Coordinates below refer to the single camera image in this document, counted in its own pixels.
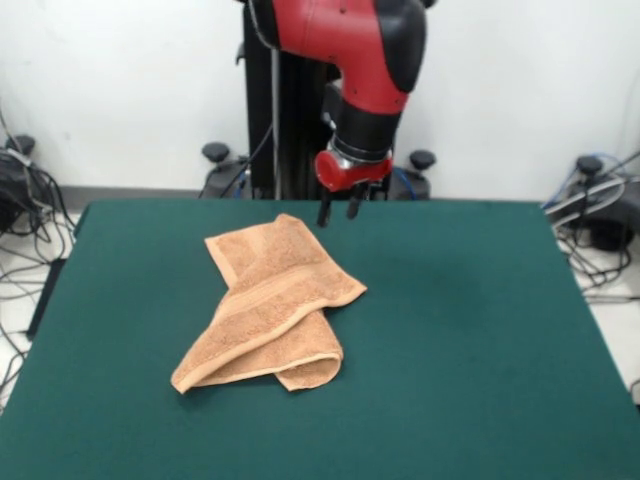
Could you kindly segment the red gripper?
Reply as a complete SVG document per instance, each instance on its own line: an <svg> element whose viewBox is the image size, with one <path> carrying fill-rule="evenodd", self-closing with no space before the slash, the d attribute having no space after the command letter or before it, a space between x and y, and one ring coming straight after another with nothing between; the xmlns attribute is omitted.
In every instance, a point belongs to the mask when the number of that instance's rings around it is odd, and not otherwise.
<svg viewBox="0 0 640 480"><path fill-rule="evenodd" d="M350 190L347 218L355 219L361 203L366 199L369 185L367 183L383 180L392 170L393 161L387 155L379 162L354 162L332 150L323 150L314 160L316 177L322 189L317 225L328 226L331 216L331 204L334 192Z"/></svg>

